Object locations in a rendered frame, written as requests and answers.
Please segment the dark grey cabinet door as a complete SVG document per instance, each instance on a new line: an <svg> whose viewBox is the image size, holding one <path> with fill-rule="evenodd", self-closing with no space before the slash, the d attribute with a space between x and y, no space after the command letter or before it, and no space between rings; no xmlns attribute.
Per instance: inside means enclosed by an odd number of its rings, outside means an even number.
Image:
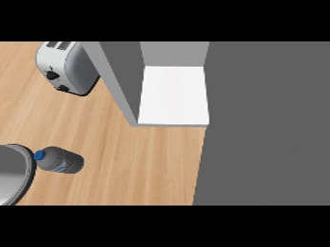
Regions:
<svg viewBox="0 0 330 247"><path fill-rule="evenodd" d="M330 205L330 42L215 42L194 203Z"/></svg>

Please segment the water bottle with blue cap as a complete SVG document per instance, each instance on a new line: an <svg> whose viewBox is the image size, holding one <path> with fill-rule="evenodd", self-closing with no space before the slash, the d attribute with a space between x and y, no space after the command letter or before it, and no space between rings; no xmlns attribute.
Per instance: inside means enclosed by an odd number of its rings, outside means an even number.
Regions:
<svg viewBox="0 0 330 247"><path fill-rule="evenodd" d="M83 157L58 147L47 147L33 153L33 160L44 171L76 174L83 168Z"/></svg>

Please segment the grey cabinet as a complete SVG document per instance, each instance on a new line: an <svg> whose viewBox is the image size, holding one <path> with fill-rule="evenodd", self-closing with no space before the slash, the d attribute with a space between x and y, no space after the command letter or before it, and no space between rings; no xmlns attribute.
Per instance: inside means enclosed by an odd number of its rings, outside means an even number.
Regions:
<svg viewBox="0 0 330 247"><path fill-rule="evenodd" d="M209 124L206 41L85 41L82 46L131 126Z"/></svg>

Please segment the silver toaster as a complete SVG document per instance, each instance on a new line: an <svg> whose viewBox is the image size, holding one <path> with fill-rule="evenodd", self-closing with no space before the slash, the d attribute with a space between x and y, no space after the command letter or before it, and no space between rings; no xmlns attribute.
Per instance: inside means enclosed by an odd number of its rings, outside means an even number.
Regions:
<svg viewBox="0 0 330 247"><path fill-rule="evenodd" d="M35 53L35 64L52 87L85 96L100 74L79 41L44 41Z"/></svg>

